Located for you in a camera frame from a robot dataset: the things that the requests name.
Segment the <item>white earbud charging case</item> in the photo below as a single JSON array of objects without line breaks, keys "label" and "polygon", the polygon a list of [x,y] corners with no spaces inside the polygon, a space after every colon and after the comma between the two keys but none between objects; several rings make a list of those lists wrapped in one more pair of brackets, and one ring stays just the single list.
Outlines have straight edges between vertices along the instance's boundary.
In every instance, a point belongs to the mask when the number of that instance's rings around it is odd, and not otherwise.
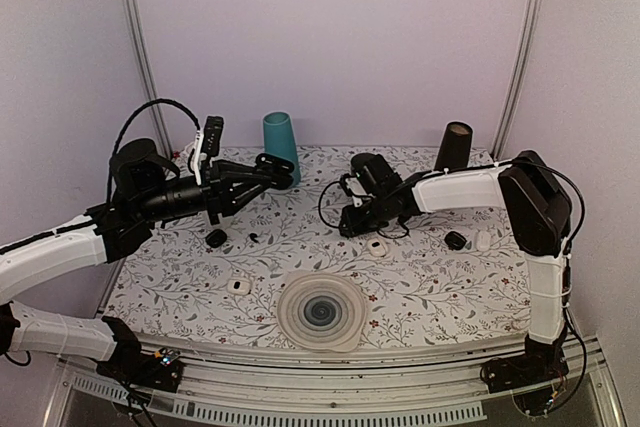
[{"label": "white earbud charging case", "polygon": [[389,252],[387,244],[381,238],[372,238],[368,240],[366,247],[373,257],[385,257]]}]

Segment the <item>black oval earbud case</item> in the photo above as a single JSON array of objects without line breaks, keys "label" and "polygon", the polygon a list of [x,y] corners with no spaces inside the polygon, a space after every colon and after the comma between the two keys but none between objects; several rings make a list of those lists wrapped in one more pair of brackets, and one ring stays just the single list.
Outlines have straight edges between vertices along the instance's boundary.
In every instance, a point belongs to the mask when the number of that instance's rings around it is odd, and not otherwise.
[{"label": "black oval earbud case", "polygon": [[256,168],[269,178],[273,189],[286,190],[294,184],[295,165],[287,159],[261,153],[256,157]]}]

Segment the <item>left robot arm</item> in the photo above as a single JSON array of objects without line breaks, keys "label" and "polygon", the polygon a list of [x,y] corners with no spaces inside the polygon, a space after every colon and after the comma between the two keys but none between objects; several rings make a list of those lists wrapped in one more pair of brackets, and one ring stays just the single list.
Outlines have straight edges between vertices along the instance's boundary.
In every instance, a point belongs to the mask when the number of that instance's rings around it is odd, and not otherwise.
[{"label": "left robot arm", "polygon": [[109,161],[103,204],[70,222],[1,249],[1,352],[45,352],[89,358],[128,381],[148,373],[145,354],[120,319],[81,319],[17,302],[24,291],[85,267],[110,264],[135,253],[157,224],[206,213],[212,222],[239,212],[270,188],[292,181],[287,160],[262,153],[254,164],[217,160],[196,152],[189,176],[162,157],[155,142],[140,138],[119,147]]}]

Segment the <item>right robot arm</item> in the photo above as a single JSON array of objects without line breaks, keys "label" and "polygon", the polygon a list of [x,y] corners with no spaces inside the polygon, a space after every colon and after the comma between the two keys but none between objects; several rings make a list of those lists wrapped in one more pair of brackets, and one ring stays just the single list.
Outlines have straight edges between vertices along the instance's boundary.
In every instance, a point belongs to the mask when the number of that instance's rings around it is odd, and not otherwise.
[{"label": "right robot arm", "polygon": [[572,243],[572,203],[564,179],[531,150],[491,165],[421,171],[401,178],[380,154],[358,154],[351,173],[340,180],[351,197],[342,209],[338,231],[353,238],[375,232],[391,220],[477,207],[507,212],[529,273],[531,320],[528,353],[517,374],[537,383],[556,364],[551,345],[561,344],[568,328],[564,311],[570,295],[568,272]]}]

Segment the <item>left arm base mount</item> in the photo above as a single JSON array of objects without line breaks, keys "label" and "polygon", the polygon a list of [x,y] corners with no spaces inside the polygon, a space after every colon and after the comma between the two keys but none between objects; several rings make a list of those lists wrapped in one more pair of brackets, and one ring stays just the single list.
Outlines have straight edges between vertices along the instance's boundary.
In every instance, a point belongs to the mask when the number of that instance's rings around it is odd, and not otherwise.
[{"label": "left arm base mount", "polygon": [[96,362],[97,374],[127,386],[178,391],[184,371],[178,350],[163,347],[153,354],[143,353],[140,341],[121,319],[105,316],[102,321],[111,329],[116,345],[106,361]]}]

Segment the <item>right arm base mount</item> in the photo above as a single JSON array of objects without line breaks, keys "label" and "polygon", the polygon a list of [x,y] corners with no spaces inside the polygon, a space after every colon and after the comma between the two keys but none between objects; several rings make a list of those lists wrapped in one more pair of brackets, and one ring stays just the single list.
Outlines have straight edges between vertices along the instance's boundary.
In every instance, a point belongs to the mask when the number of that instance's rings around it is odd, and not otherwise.
[{"label": "right arm base mount", "polygon": [[565,332],[551,344],[524,339],[524,352],[512,357],[491,359],[481,365],[480,380],[490,393],[519,389],[560,379],[569,373],[562,345]]}]

